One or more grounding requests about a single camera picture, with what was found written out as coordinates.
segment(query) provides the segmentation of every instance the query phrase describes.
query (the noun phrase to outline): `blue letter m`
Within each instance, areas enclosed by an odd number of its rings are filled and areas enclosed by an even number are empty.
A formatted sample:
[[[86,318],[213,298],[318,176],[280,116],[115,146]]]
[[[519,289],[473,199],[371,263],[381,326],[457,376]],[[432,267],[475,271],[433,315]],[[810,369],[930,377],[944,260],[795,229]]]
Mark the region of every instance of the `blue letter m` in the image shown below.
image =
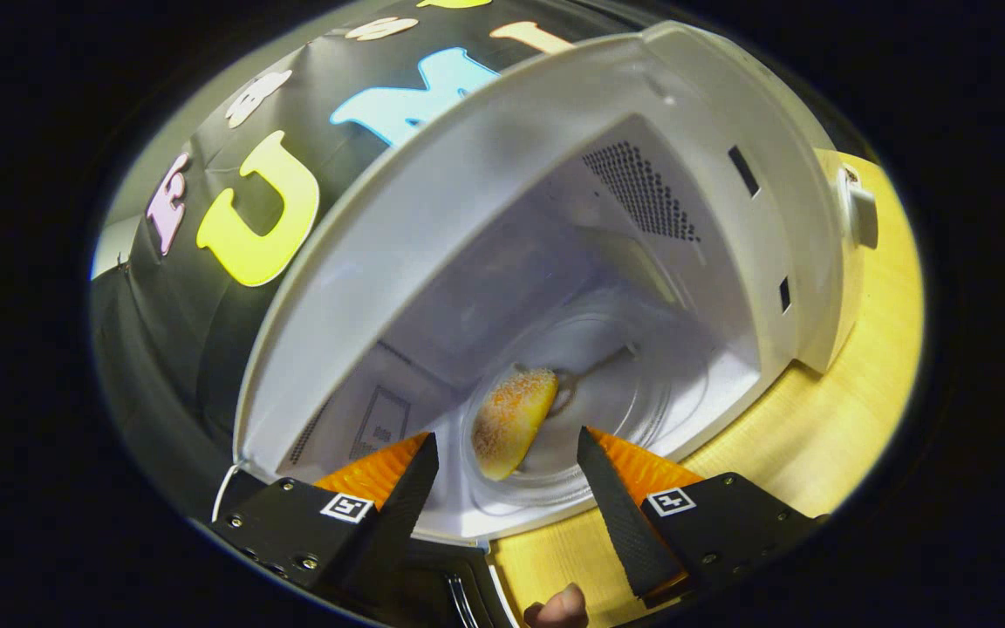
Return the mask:
[[[332,113],[332,124],[358,123],[392,147],[412,138],[418,125],[459,102],[463,95],[498,76],[467,56],[463,48],[433,52],[418,63],[423,89],[371,87],[352,95]]]

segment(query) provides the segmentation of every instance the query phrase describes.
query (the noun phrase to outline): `wooden table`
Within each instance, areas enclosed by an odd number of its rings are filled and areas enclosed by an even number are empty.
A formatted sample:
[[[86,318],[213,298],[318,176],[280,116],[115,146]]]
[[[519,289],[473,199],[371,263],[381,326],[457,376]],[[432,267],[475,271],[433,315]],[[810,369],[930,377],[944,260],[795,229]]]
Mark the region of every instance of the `wooden table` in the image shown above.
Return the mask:
[[[865,250],[852,334],[827,374],[794,362],[743,416],[681,462],[705,477],[742,473],[809,516],[832,512],[874,465],[902,416],[922,352],[922,268],[909,220],[880,168],[843,159],[876,195],[878,212],[878,247]],[[519,621],[522,609],[569,582],[587,597],[591,628],[646,614],[598,509],[494,541],[490,558]]]

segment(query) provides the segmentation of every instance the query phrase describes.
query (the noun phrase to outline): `white wall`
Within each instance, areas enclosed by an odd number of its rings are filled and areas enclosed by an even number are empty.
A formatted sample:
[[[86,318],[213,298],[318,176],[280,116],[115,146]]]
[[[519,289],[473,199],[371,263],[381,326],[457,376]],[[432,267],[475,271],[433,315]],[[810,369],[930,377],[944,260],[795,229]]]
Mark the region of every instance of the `white wall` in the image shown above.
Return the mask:
[[[95,257],[91,259],[91,278],[94,279],[104,270],[111,269],[119,263],[120,257],[127,261],[131,255],[131,243],[135,242],[135,233],[139,230],[140,215],[112,222],[103,228],[99,241],[95,244]]]

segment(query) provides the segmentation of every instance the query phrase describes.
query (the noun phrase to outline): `wooden surface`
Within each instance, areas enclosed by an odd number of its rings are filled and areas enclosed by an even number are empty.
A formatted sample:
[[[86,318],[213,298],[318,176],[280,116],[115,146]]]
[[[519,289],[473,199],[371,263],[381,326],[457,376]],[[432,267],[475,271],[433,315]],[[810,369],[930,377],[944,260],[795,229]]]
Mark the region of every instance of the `wooden surface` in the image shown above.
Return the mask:
[[[864,294],[852,334],[827,374],[793,363],[743,416],[682,461],[705,477],[742,473],[809,516],[832,512],[874,465],[909,400],[922,350],[922,270],[901,204],[881,169],[853,156],[844,161],[876,195],[878,213],[878,247],[864,250]],[[545,603],[569,582],[587,597],[591,628],[646,613],[595,508],[495,541],[491,558],[519,622],[522,609]]]

